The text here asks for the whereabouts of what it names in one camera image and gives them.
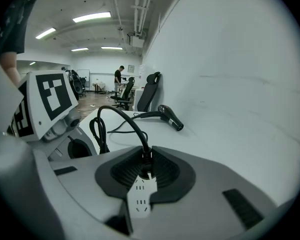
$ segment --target black rubber strip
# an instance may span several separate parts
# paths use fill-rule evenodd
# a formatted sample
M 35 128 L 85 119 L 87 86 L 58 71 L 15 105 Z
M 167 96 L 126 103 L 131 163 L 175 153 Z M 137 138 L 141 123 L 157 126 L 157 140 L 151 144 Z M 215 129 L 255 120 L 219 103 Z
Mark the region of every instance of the black rubber strip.
M 55 175 L 59 176 L 62 174 L 72 173 L 74 171 L 77 171 L 77 168 L 75 168 L 74 166 L 69 166 L 69 167 L 65 167 L 65 168 L 61 168 L 61 169 L 56 169 L 56 170 L 54 170 L 54 173 L 55 173 Z
M 264 217 L 237 189 L 230 189 L 222 192 L 222 194 L 231 205 L 233 211 L 238 216 L 246 230 L 252 228 L 254 225 L 263 220 Z

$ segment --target black t-shirt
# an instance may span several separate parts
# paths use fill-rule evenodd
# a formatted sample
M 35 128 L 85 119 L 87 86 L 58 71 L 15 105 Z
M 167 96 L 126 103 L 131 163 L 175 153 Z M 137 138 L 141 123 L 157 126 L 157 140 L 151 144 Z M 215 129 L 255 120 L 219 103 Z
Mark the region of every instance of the black t-shirt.
M 0 55 L 25 52 L 28 18 L 36 0 L 13 0 L 0 22 Z
M 114 82 L 117 83 L 116 78 L 118 78 L 119 82 L 121 83 L 121 72 L 119 69 L 114 73 Z

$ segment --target poster on wall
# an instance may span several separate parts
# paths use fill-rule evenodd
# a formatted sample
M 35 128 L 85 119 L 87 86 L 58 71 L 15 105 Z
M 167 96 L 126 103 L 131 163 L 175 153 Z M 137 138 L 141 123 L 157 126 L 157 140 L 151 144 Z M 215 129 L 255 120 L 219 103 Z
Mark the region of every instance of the poster on wall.
M 135 66 L 134 65 L 129 65 L 128 66 L 128 73 L 134 73 L 135 72 Z

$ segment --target chair armrest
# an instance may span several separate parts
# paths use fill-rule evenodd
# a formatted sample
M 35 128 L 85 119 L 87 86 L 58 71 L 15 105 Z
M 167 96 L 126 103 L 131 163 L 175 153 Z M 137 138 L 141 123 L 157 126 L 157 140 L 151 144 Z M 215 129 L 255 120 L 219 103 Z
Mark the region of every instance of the chair armrest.
M 117 100 L 117 102 L 124 103 L 124 104 L 132 104 L 132 102 L 128 100 Z

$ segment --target chair headrest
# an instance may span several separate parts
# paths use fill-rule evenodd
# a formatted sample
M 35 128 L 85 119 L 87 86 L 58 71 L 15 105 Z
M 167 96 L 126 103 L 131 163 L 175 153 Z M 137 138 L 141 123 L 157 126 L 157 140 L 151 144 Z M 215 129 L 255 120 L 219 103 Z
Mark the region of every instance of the chair headrest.
M 146 78 L 146 82 L 150 85 L 157 83 L 160 79 L 160 72 L 155 72 L 153 74 L 148 75 Z

